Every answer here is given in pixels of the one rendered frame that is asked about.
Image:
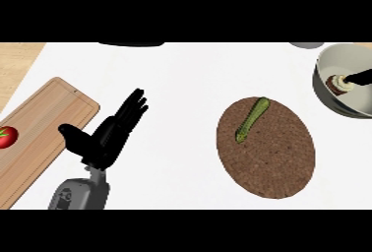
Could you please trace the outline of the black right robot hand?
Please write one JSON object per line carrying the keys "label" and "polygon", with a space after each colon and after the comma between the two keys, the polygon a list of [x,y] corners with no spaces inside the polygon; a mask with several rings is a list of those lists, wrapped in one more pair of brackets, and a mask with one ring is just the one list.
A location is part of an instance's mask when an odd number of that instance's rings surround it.
{"label": "black right robot hand", "polygon": [[353,83],[359,86],[366,86],[372,84],[372,69],[362,71],[360,73],[347,75],[344,80],[345,83]]}

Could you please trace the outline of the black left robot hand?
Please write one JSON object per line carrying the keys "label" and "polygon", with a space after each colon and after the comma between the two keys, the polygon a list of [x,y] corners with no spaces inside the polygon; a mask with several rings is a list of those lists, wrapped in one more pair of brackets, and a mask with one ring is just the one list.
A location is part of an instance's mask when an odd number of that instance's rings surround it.
{"label": "black left robot hand", "polygon": [[115,163],[130,134],[148,110],[145,102],[143,90],[136,89],[117,113],[99,125],[93,135],[84,133],[71,124],[57,126],[66,149],[83,157],[81,162],[90,167],[105,170]]}

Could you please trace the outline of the brown cupcake with white frosting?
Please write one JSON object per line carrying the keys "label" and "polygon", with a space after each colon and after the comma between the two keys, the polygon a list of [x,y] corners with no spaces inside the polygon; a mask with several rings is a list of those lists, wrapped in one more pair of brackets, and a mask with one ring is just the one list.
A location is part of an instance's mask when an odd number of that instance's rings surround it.
{"label": "brown cupcake with white frosting", "polygon": [[335,95],[347,94],[356,86],[354,83],[347,83],[344,79],[344,75],[332,75],[325,81],[325,84]]}

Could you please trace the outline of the grey bowl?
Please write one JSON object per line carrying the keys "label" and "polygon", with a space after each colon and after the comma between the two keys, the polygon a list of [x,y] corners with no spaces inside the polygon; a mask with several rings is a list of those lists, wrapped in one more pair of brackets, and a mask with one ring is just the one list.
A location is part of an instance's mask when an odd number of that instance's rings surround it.
{"label": "grey bowl", "polygon": [[329,46],[320,53],[313,74],[313,88],[323,105],[339,115],[372,119],[372,85],[356,86],[335,95],[326,86],[332,75],[351,75],[372,69],[372,49],[354,43]]}

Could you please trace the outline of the brown oval placemat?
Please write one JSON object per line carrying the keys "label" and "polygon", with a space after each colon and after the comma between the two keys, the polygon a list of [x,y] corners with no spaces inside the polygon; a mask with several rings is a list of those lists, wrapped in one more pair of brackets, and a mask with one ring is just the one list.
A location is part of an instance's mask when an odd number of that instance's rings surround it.
{"label": "brown oval placemat", "polygon": [[254,195],[282,199],[307,186],[316,167],[313,138],[298,115],[276,100],[254,121],[239,144],[235,131],[257,97],[236,101],[226,109],[217,127],[217,150],[235,183]]}

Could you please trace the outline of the wooden cutting board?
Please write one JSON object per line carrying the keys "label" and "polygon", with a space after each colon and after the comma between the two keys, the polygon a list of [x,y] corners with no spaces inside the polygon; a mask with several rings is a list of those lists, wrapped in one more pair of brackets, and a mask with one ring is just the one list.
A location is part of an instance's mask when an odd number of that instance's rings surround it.
{"label": "wooden cutting board", "polygon": [[83,129],[99,108],[99,103],[55,77],[0,121],[0,126],[19,133],[15,144],[0,150],[0,210],[12,208],[63,150],[57,126],[68,123]]}

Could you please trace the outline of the grey round object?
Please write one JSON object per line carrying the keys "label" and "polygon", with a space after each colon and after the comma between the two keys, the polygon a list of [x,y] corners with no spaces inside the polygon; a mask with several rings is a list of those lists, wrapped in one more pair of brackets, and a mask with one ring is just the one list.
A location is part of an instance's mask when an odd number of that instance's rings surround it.
{"label": "grey round object", "polygon": [[289,43],[294,46],[304,48],[304,49],[314,49],[325,44],[323,42],[289,42]]}

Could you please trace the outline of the red tomato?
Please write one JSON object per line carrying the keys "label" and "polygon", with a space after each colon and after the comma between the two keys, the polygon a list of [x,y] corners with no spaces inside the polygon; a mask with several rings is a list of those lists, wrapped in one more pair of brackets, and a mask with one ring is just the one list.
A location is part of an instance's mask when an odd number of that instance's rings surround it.
{"label": "red tomato", "polygon": [[4,126],[0,128],[0,149],[6,149],[9,148],[19,137],[19,133],[18,130],[10,127],[10,126]]}

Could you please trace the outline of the green cucumber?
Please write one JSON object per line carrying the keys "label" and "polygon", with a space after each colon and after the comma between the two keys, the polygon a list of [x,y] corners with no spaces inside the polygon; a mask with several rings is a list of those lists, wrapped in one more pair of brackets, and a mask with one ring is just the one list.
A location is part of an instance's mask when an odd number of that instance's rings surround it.
{"label": "green cucumber", "polygon": [[236,131],[235,131],[235,141],[241,144],[245,139],[246,139],[246,135],[248,135],[248,132],[249,132],[249,129],[257,121],[257,119],[260,118],[260,116],[263,115],[263,113],[266,112],[267,108],[270,106],[270,100],[267,97],[261,97],[249,111],[248,111],[248,114],[236,128]]}

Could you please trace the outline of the black flat object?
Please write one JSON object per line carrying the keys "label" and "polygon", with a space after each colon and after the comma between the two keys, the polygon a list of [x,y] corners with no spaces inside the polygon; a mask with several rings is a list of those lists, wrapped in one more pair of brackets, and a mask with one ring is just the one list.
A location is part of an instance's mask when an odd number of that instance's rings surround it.
{"label": "black flat object", "polygon": [[99,43],[125,47],[156,47],[164,44],[164,42],[99,42]]}

